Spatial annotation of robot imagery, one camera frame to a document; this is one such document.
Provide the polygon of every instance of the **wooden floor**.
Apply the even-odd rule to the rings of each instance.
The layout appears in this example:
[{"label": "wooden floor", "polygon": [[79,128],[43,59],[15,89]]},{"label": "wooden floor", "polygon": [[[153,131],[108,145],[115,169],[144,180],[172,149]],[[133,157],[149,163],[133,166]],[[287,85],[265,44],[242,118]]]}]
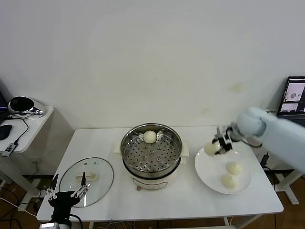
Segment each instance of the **wooden floor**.
[{"label": "wooden floor", "polygon": [[[273,183],[274,176],[270,175],[269,180]],[[44,185],[48,185],[49,180],[42,180],[39,185],[40,189],[44,189]],[[18,199],[21,199],[25,194],[25,191],[16,184],[6,186],[5,188],[11,190]],[[295,183],[291,185],[292,190],[299,199],[299,205],[291,205],[285,193],[278,193],[278,196],[284,205],[284,211],[276,215],[276,227],[275,227],[275,215],[264,215],[248,225],[245,229],[305,229],[305,179],[300,178]],[[16,203],[15,197],[6,190],[0,190],[0,197],[9,200],[12,203]],[[6,202],[0,200],[0,218],[7,213],[9,210],[13,209],[13,206],[7,204]],[[33,214],[35,211],[33,209],[33,204],[27,208],[27,210]],[[16,221],[12,221],[11,228],[9,220],[12,213],[3,217],[0,220],[0,229],[20,229]],[[21,229],[38,229],[40,222],[35,219],[35,217],[28,215],[25,212],[14,211],[12,219],[17,219],[20,222]],[[242,217],[235,217],[232,219],[232,225],[241,220]],[[132,229],[134,222],[125,222],[111,224],[108,229]],[[222,218],[218,219],[182,219],[182,220],[158,220],[158,221],[137,221],[135,222],[136,229],[164,229],[164,228],[186,228],[186,227],[208,227],[208,226],[222,226],[224,225],[224,220]],[[89,223],[84,223],[84,229],[87,229]],[[95,229],[105,229],[108,223],[95,223]]]}]

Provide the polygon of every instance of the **computer mouse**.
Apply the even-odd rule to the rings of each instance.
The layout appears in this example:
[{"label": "computer mouse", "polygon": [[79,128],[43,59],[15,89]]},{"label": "computer mouse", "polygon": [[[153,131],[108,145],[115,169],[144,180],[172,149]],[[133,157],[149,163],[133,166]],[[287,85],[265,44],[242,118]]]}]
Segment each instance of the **computer mouse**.
[{"label": "computer mouse", "polygon": [[0,140],[7,138],[10,135],[11,125],[0,126]]}]

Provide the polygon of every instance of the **monitor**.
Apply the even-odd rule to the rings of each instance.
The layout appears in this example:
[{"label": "monitor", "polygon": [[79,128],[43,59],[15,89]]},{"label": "monitor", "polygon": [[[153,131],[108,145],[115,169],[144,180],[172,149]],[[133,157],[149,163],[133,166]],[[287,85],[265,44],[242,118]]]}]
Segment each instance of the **monitor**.
[{"label": "monitor", "polygon": [[305,76],[288,77],[277,115],[305,115]]}]

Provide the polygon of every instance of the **metal bowl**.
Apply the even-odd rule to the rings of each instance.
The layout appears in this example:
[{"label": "metal bowl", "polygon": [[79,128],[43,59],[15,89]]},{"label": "metal bowl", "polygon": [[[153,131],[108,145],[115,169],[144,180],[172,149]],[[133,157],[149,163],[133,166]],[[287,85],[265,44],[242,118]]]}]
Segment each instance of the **metal bowl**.
[{"label": "metal bowl", "polygon": [[[148,144],[144,133],[152,130],[157,140]],[[160,179],[171,174],[180,163],[182,141],[170,127],[146,123],[130,130],[121,141],[121,154],[126,169],[143,179]]]}]

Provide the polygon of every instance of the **glass lid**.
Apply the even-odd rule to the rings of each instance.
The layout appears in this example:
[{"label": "glass lid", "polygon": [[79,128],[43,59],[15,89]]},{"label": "glass lid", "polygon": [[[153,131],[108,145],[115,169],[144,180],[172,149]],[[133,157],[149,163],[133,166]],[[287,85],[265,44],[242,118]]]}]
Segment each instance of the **glass lid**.
[{"label": "glass lid", "polygon": [[83,208],[96,203],[109,191],[113,182],[113,169],[108,161],[91,157],[78,161],[61,178],[59,191],[77,191],[81,187],[82,174],[85,172],[88,191],[81,201],[74,205]]}]

